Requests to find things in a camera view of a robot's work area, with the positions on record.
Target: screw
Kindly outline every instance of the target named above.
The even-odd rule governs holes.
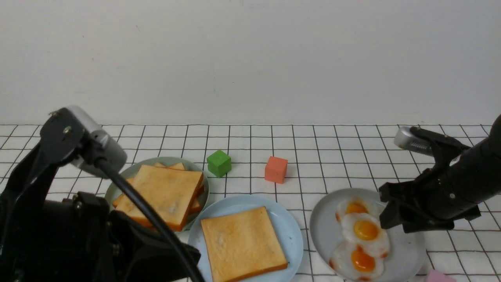
[[[120,246],[117,244],[113,244],[113,256],[118,256],[120,254]]]
[[[64,130],[63,130],[63,134],[64,134],[64,135],[69,135],[69,134],[71,134],[71,131],[72,131],[72,130],[73,130],[73,129],[71,128],[71,126],[67,126],[67,127],[65,127],[65,128],[64,128]]]

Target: grid tablecloth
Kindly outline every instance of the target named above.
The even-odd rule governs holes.
[[[357,187],[377,191],[385,182],[408,181],[434,164],[431,157],[393,144],[402,125],[104,125],[128,155],[130,165],[154,157],[180,157],[203,168],[209,177],[209,203],[240,194],[256,194],[286,207],[297,219],[304,238],[304,256],[293,281],[343,281],[321,260],[309,234],[314,205],[327,193]],[[490,131],[488,125],[417,125],[474,145]],[[24,156],[40,140],[36,124],[0,125],[0,191]],[[206,158],[227,152],[233,168],[215,178]],[[269,156],[289,160],[284,184],[264,180]],[[109,180],[72,166],[59,169],[48,199],[71,198],[77,191],[103,196]],[[410,281],[424,281],[431,269],[459,282],[501,281],[501,196],[480,205],[482,216],[459,220],[452,231],[425,232],[427,260]],[[180,234],[186,240],[187,232]]]

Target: egg white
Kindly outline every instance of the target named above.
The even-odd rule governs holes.
[[[359,220],[371,221],[378,227],[378,235],[372,240],[363,240],[357,237],[354,231],[355,223]],[[390,239],[386,230],[381,229],[379,220],[366,213],[350,213],[341,220],[343,237],[364,249],[364,252],[371,257],[385,258],[390,253]]]
[[[370,202],[370,201],[365,201],[360,198],[350,198],[341,201],[338,204],[338,208],[336,210],[336,218],[338,219],[339,222],[343,220],[343,217],[346,215],[346,208],[348,205],[352,202],[356,202],[358,204],[362,204],[368,211],[368,214],[372,215],[373,217],[379,218],[379,214],[381,214],[381,206],[375,202]]]
[[[383,274],[384,263],[381,258],[375,259],[375,267],[371,272],[360,272],[355,269],[351,262],[351,254],[357,249],[357,245],[350,242],[342,242],[332,252],[329,265],[335,272],[351,280],[370,281]]]

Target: gray plate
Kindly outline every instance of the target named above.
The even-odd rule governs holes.
[[[345,240],[341,234],[341,225],[335,216],[337,206],[341,201],[353,197],[380,203],[377,192],[349,188],[326,195],[312,211],[310,232],[313,246],[327,266],[336,246]],[[384,261],[383,274],[372,281],[407,281],[418,273],[424,263],[426,257],[424,235],[422,233],[405,234],[401,225],[388,229],[386,232],[390,238],[390,255]]]
[[[124,170],[120,175],[122,175],[122,177],[124,177],[124,178],[135,177],[137,172],[141,168],[141,165],[152,166],[155,163],[161,163],[165,166],[172,166],[172,165],[175,165],[175,164],[181,163],[181,162],[184,164],[184,167],[188,171],[202,171],[196,164],[194,164],[190,161],[184,160],[184,159],[175,158],[175,157],[159,157],[159,158],[152,158],[152,159],[144,160],[142,162],[138,162],[138,163],[134,164],[133,166]],[[198,201],[200,202],[200,205],[202,206],[202,210],[204,210],[205,205],[207,204],[207,198],[209,197],[209,193],[210,193],[209,180],[205,174],[203,174],[202,183],[204,185],[204,191],[200,196],[198,196]],[[112,183],[108,187],[108,190],[106,190],[106,194],[104,195],[104,198],[110,204],[111,209],[113,209],[112,202],[116,198],[118,198],[118,196],[120,196],[121,194],[122,194],[122,191],[120,189],[118,189],[118,187],[116,187],[115,184]],[[188,229],[193,224],[195,218],[198,215],[199,215],[199,213],[189,215],[188,219],[186,220],[186,225],[183,228],[183,230]]]

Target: bread slice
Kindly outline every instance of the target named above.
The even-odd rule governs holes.
[[[181,231],[202,179],[202,172],[142,165],[132,186],[153,206],[172,230]],[[120,201],[116,209],[143,226],[151,226],[149,220],[127,197]]]
[[[172,165],[170,167],[168,167],[166,165],[163,165],[161,163],[155,163],[153,166],[154,167],[158,167],[158,168],[170,168],[170,169],[173,169],[173,170],[180,170],[180,171],[185,171],[186,170],[186,168],[184,167],[183,163],[177,163],[177,164]]]
[[[202,219],[213,282],[234,282],[288,266],[265,207]]]
[[[181,170],[181,171],[184,171],[186,170],[186,168],[184,167],[184,164],[183,163],[177,163],[175,165],[172,165],[170,167],[167,167],[161,163],[155,163],[153,165],[154,167],[158,167],[158,168],[169,168],[169,169],[174,169],[174,170]],[[132,182],[134,181],[134,178],[127,178],[126,179],[127,182],[132,185]],[[204,192],[205,188],[203,185],[200,185],[200,188],[197,190],[197,192],[195,193],[195,200],[193,201],[193,205],[190,207],[189,209],[189,212],[188,214],[193,214],[193,213],[197,213],[197,212],[200,212],[202,211],[202,206],[200,205],[200,202],[199,200],[197,199],[198,196],[202,195],[202,193]],[[118,204],[120,203],[120,201],[122,200],[122,198],[124,197],[124,194],[120,194],[120,196],[118,196],[118,198],[116,198],[112,205],[114,208],[116,208],[118,206]]]

